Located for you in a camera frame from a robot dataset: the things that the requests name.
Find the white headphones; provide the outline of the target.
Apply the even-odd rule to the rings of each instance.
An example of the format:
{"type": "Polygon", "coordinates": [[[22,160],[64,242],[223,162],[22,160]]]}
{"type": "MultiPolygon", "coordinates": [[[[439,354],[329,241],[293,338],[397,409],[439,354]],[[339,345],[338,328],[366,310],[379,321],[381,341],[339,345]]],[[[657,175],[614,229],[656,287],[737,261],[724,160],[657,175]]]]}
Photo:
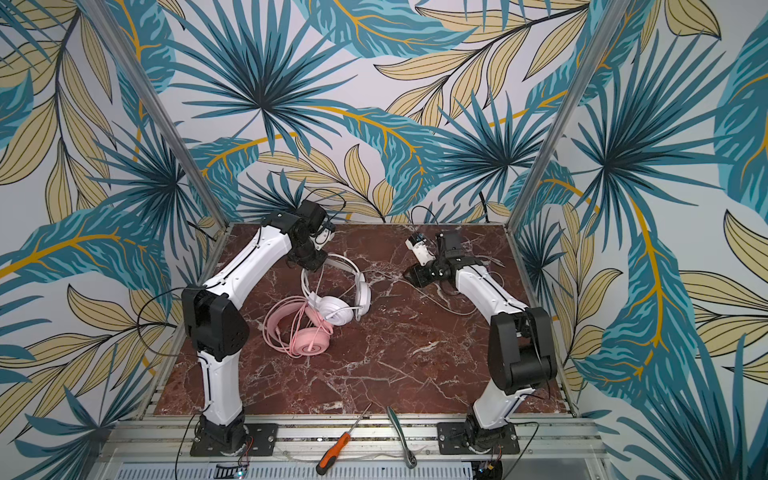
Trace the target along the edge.
{"type": "Polygon", "coordinates": [[[352,321],[360,321],[369,312],[372,304],[370,285],[363,271],[346,256],[329,253],[315,286],[310,284],[310,275],[306,269],[301,271],[300,279],[302,293],[308,305],[332,326],[344,326],[352,321]],[[353,277],[352,285],[344,291],[325,295],[321,284],[326,266],[349,273],[353,277]]]}

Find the pink cat-ear headphones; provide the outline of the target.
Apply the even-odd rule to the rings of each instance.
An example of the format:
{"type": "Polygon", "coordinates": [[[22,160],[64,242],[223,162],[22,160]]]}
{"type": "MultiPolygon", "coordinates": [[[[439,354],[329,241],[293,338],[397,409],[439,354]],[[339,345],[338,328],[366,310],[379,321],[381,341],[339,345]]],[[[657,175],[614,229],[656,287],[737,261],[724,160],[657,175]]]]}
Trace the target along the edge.
{"type": "Polygon", "coordinates": [[[332,334],[333,326],[299,296],[277,302],[268,311],[262,330],[270,348],[294,359],[326,352],[332,334]]]}

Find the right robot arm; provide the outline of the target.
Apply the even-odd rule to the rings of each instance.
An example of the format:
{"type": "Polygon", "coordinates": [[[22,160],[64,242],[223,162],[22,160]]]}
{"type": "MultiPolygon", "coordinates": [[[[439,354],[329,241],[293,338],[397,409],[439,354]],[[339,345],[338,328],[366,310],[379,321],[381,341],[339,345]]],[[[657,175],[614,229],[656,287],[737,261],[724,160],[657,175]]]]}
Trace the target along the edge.
{"type": "Polygon", "coordinates": [[[496,281],[483,261],[463,248],[457,231],[436,235],[437,251],[420,232],[406,240],[417,263],[404,273],[416,288],[448,281],[472,302],[489,324],[487,364],[490,380],[461,424],[441,423],[438,433],[447,453],[519,450],[508,420],[540,386],[557,375],[552,318],[542,308],[516,299],[496,281]]]}

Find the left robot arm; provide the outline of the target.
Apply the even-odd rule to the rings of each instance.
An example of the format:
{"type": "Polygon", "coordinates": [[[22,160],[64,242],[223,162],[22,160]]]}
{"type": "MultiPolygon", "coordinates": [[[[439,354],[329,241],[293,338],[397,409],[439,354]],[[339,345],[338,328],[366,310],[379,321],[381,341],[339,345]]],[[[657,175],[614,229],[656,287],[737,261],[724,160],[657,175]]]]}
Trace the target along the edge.
{"type": "Polygon", "coordinates": [[[257,233],[221,271],[181,293],[184,328],[202,370],[204,406],[200,414],[202,449],[239,454],[253,437],[246,430],[239,393],[239,357],[250,327],[240,312],[248,295],[281,259],[311,271],[327,258],[317,237],[328,214],[304,200],[294,213],[273,211],[257,233]]]}

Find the metal pliers tool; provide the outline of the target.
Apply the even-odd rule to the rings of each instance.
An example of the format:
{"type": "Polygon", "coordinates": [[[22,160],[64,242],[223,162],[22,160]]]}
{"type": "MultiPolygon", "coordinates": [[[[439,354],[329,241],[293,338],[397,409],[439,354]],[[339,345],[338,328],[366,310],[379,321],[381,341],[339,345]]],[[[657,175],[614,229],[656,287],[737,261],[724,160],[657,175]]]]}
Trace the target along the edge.
{"type": "Polygon", "coordinates": [[[403,430],[403,427],[402,427],[402,425],[401,425],[401,423],[399,421],[399,418],[398,418],[395,410],[391,406],[387,406],[386,407],[386,414],[387,414],[387,417],[388,417],[392,427],[394,428],[394,430],[395,430],[395,432],[397,434],[398,441],[399,441],[399,443],[401,445],[401,448],[402,448],[402,451],[403,451],[403,458],[404,458],[406,466],[409,469],[415,469],[417,464],[418,464],[417,458],[416,458],[414,452],[408,446],[405,432],[403,430]]]}

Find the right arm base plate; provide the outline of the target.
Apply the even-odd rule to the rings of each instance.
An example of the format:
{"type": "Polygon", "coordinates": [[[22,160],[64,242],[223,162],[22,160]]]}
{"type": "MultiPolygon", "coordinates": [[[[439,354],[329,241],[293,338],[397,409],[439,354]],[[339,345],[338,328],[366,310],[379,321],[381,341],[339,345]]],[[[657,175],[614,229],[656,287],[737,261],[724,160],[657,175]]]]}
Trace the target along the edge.
{"type": "Polygon", "coordinates": [[[491,452],[518,454],[520,446],[514,427],[507,424],[482,429],[464,422],[440,422],[436,425],[439,451],[442,455],[482,455],[491,452]]]}

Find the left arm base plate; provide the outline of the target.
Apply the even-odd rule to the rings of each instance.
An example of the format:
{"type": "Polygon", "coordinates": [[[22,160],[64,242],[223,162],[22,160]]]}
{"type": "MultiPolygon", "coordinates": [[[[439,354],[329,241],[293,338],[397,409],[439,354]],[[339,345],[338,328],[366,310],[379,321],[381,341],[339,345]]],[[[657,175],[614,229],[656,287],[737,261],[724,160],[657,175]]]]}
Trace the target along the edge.
{"type": "Polygon", "coordinates": [[[270,457],[273,455],[278,425],[246,423],[234,427],[203,421],[191,446],[192,457],[270,457]]]}

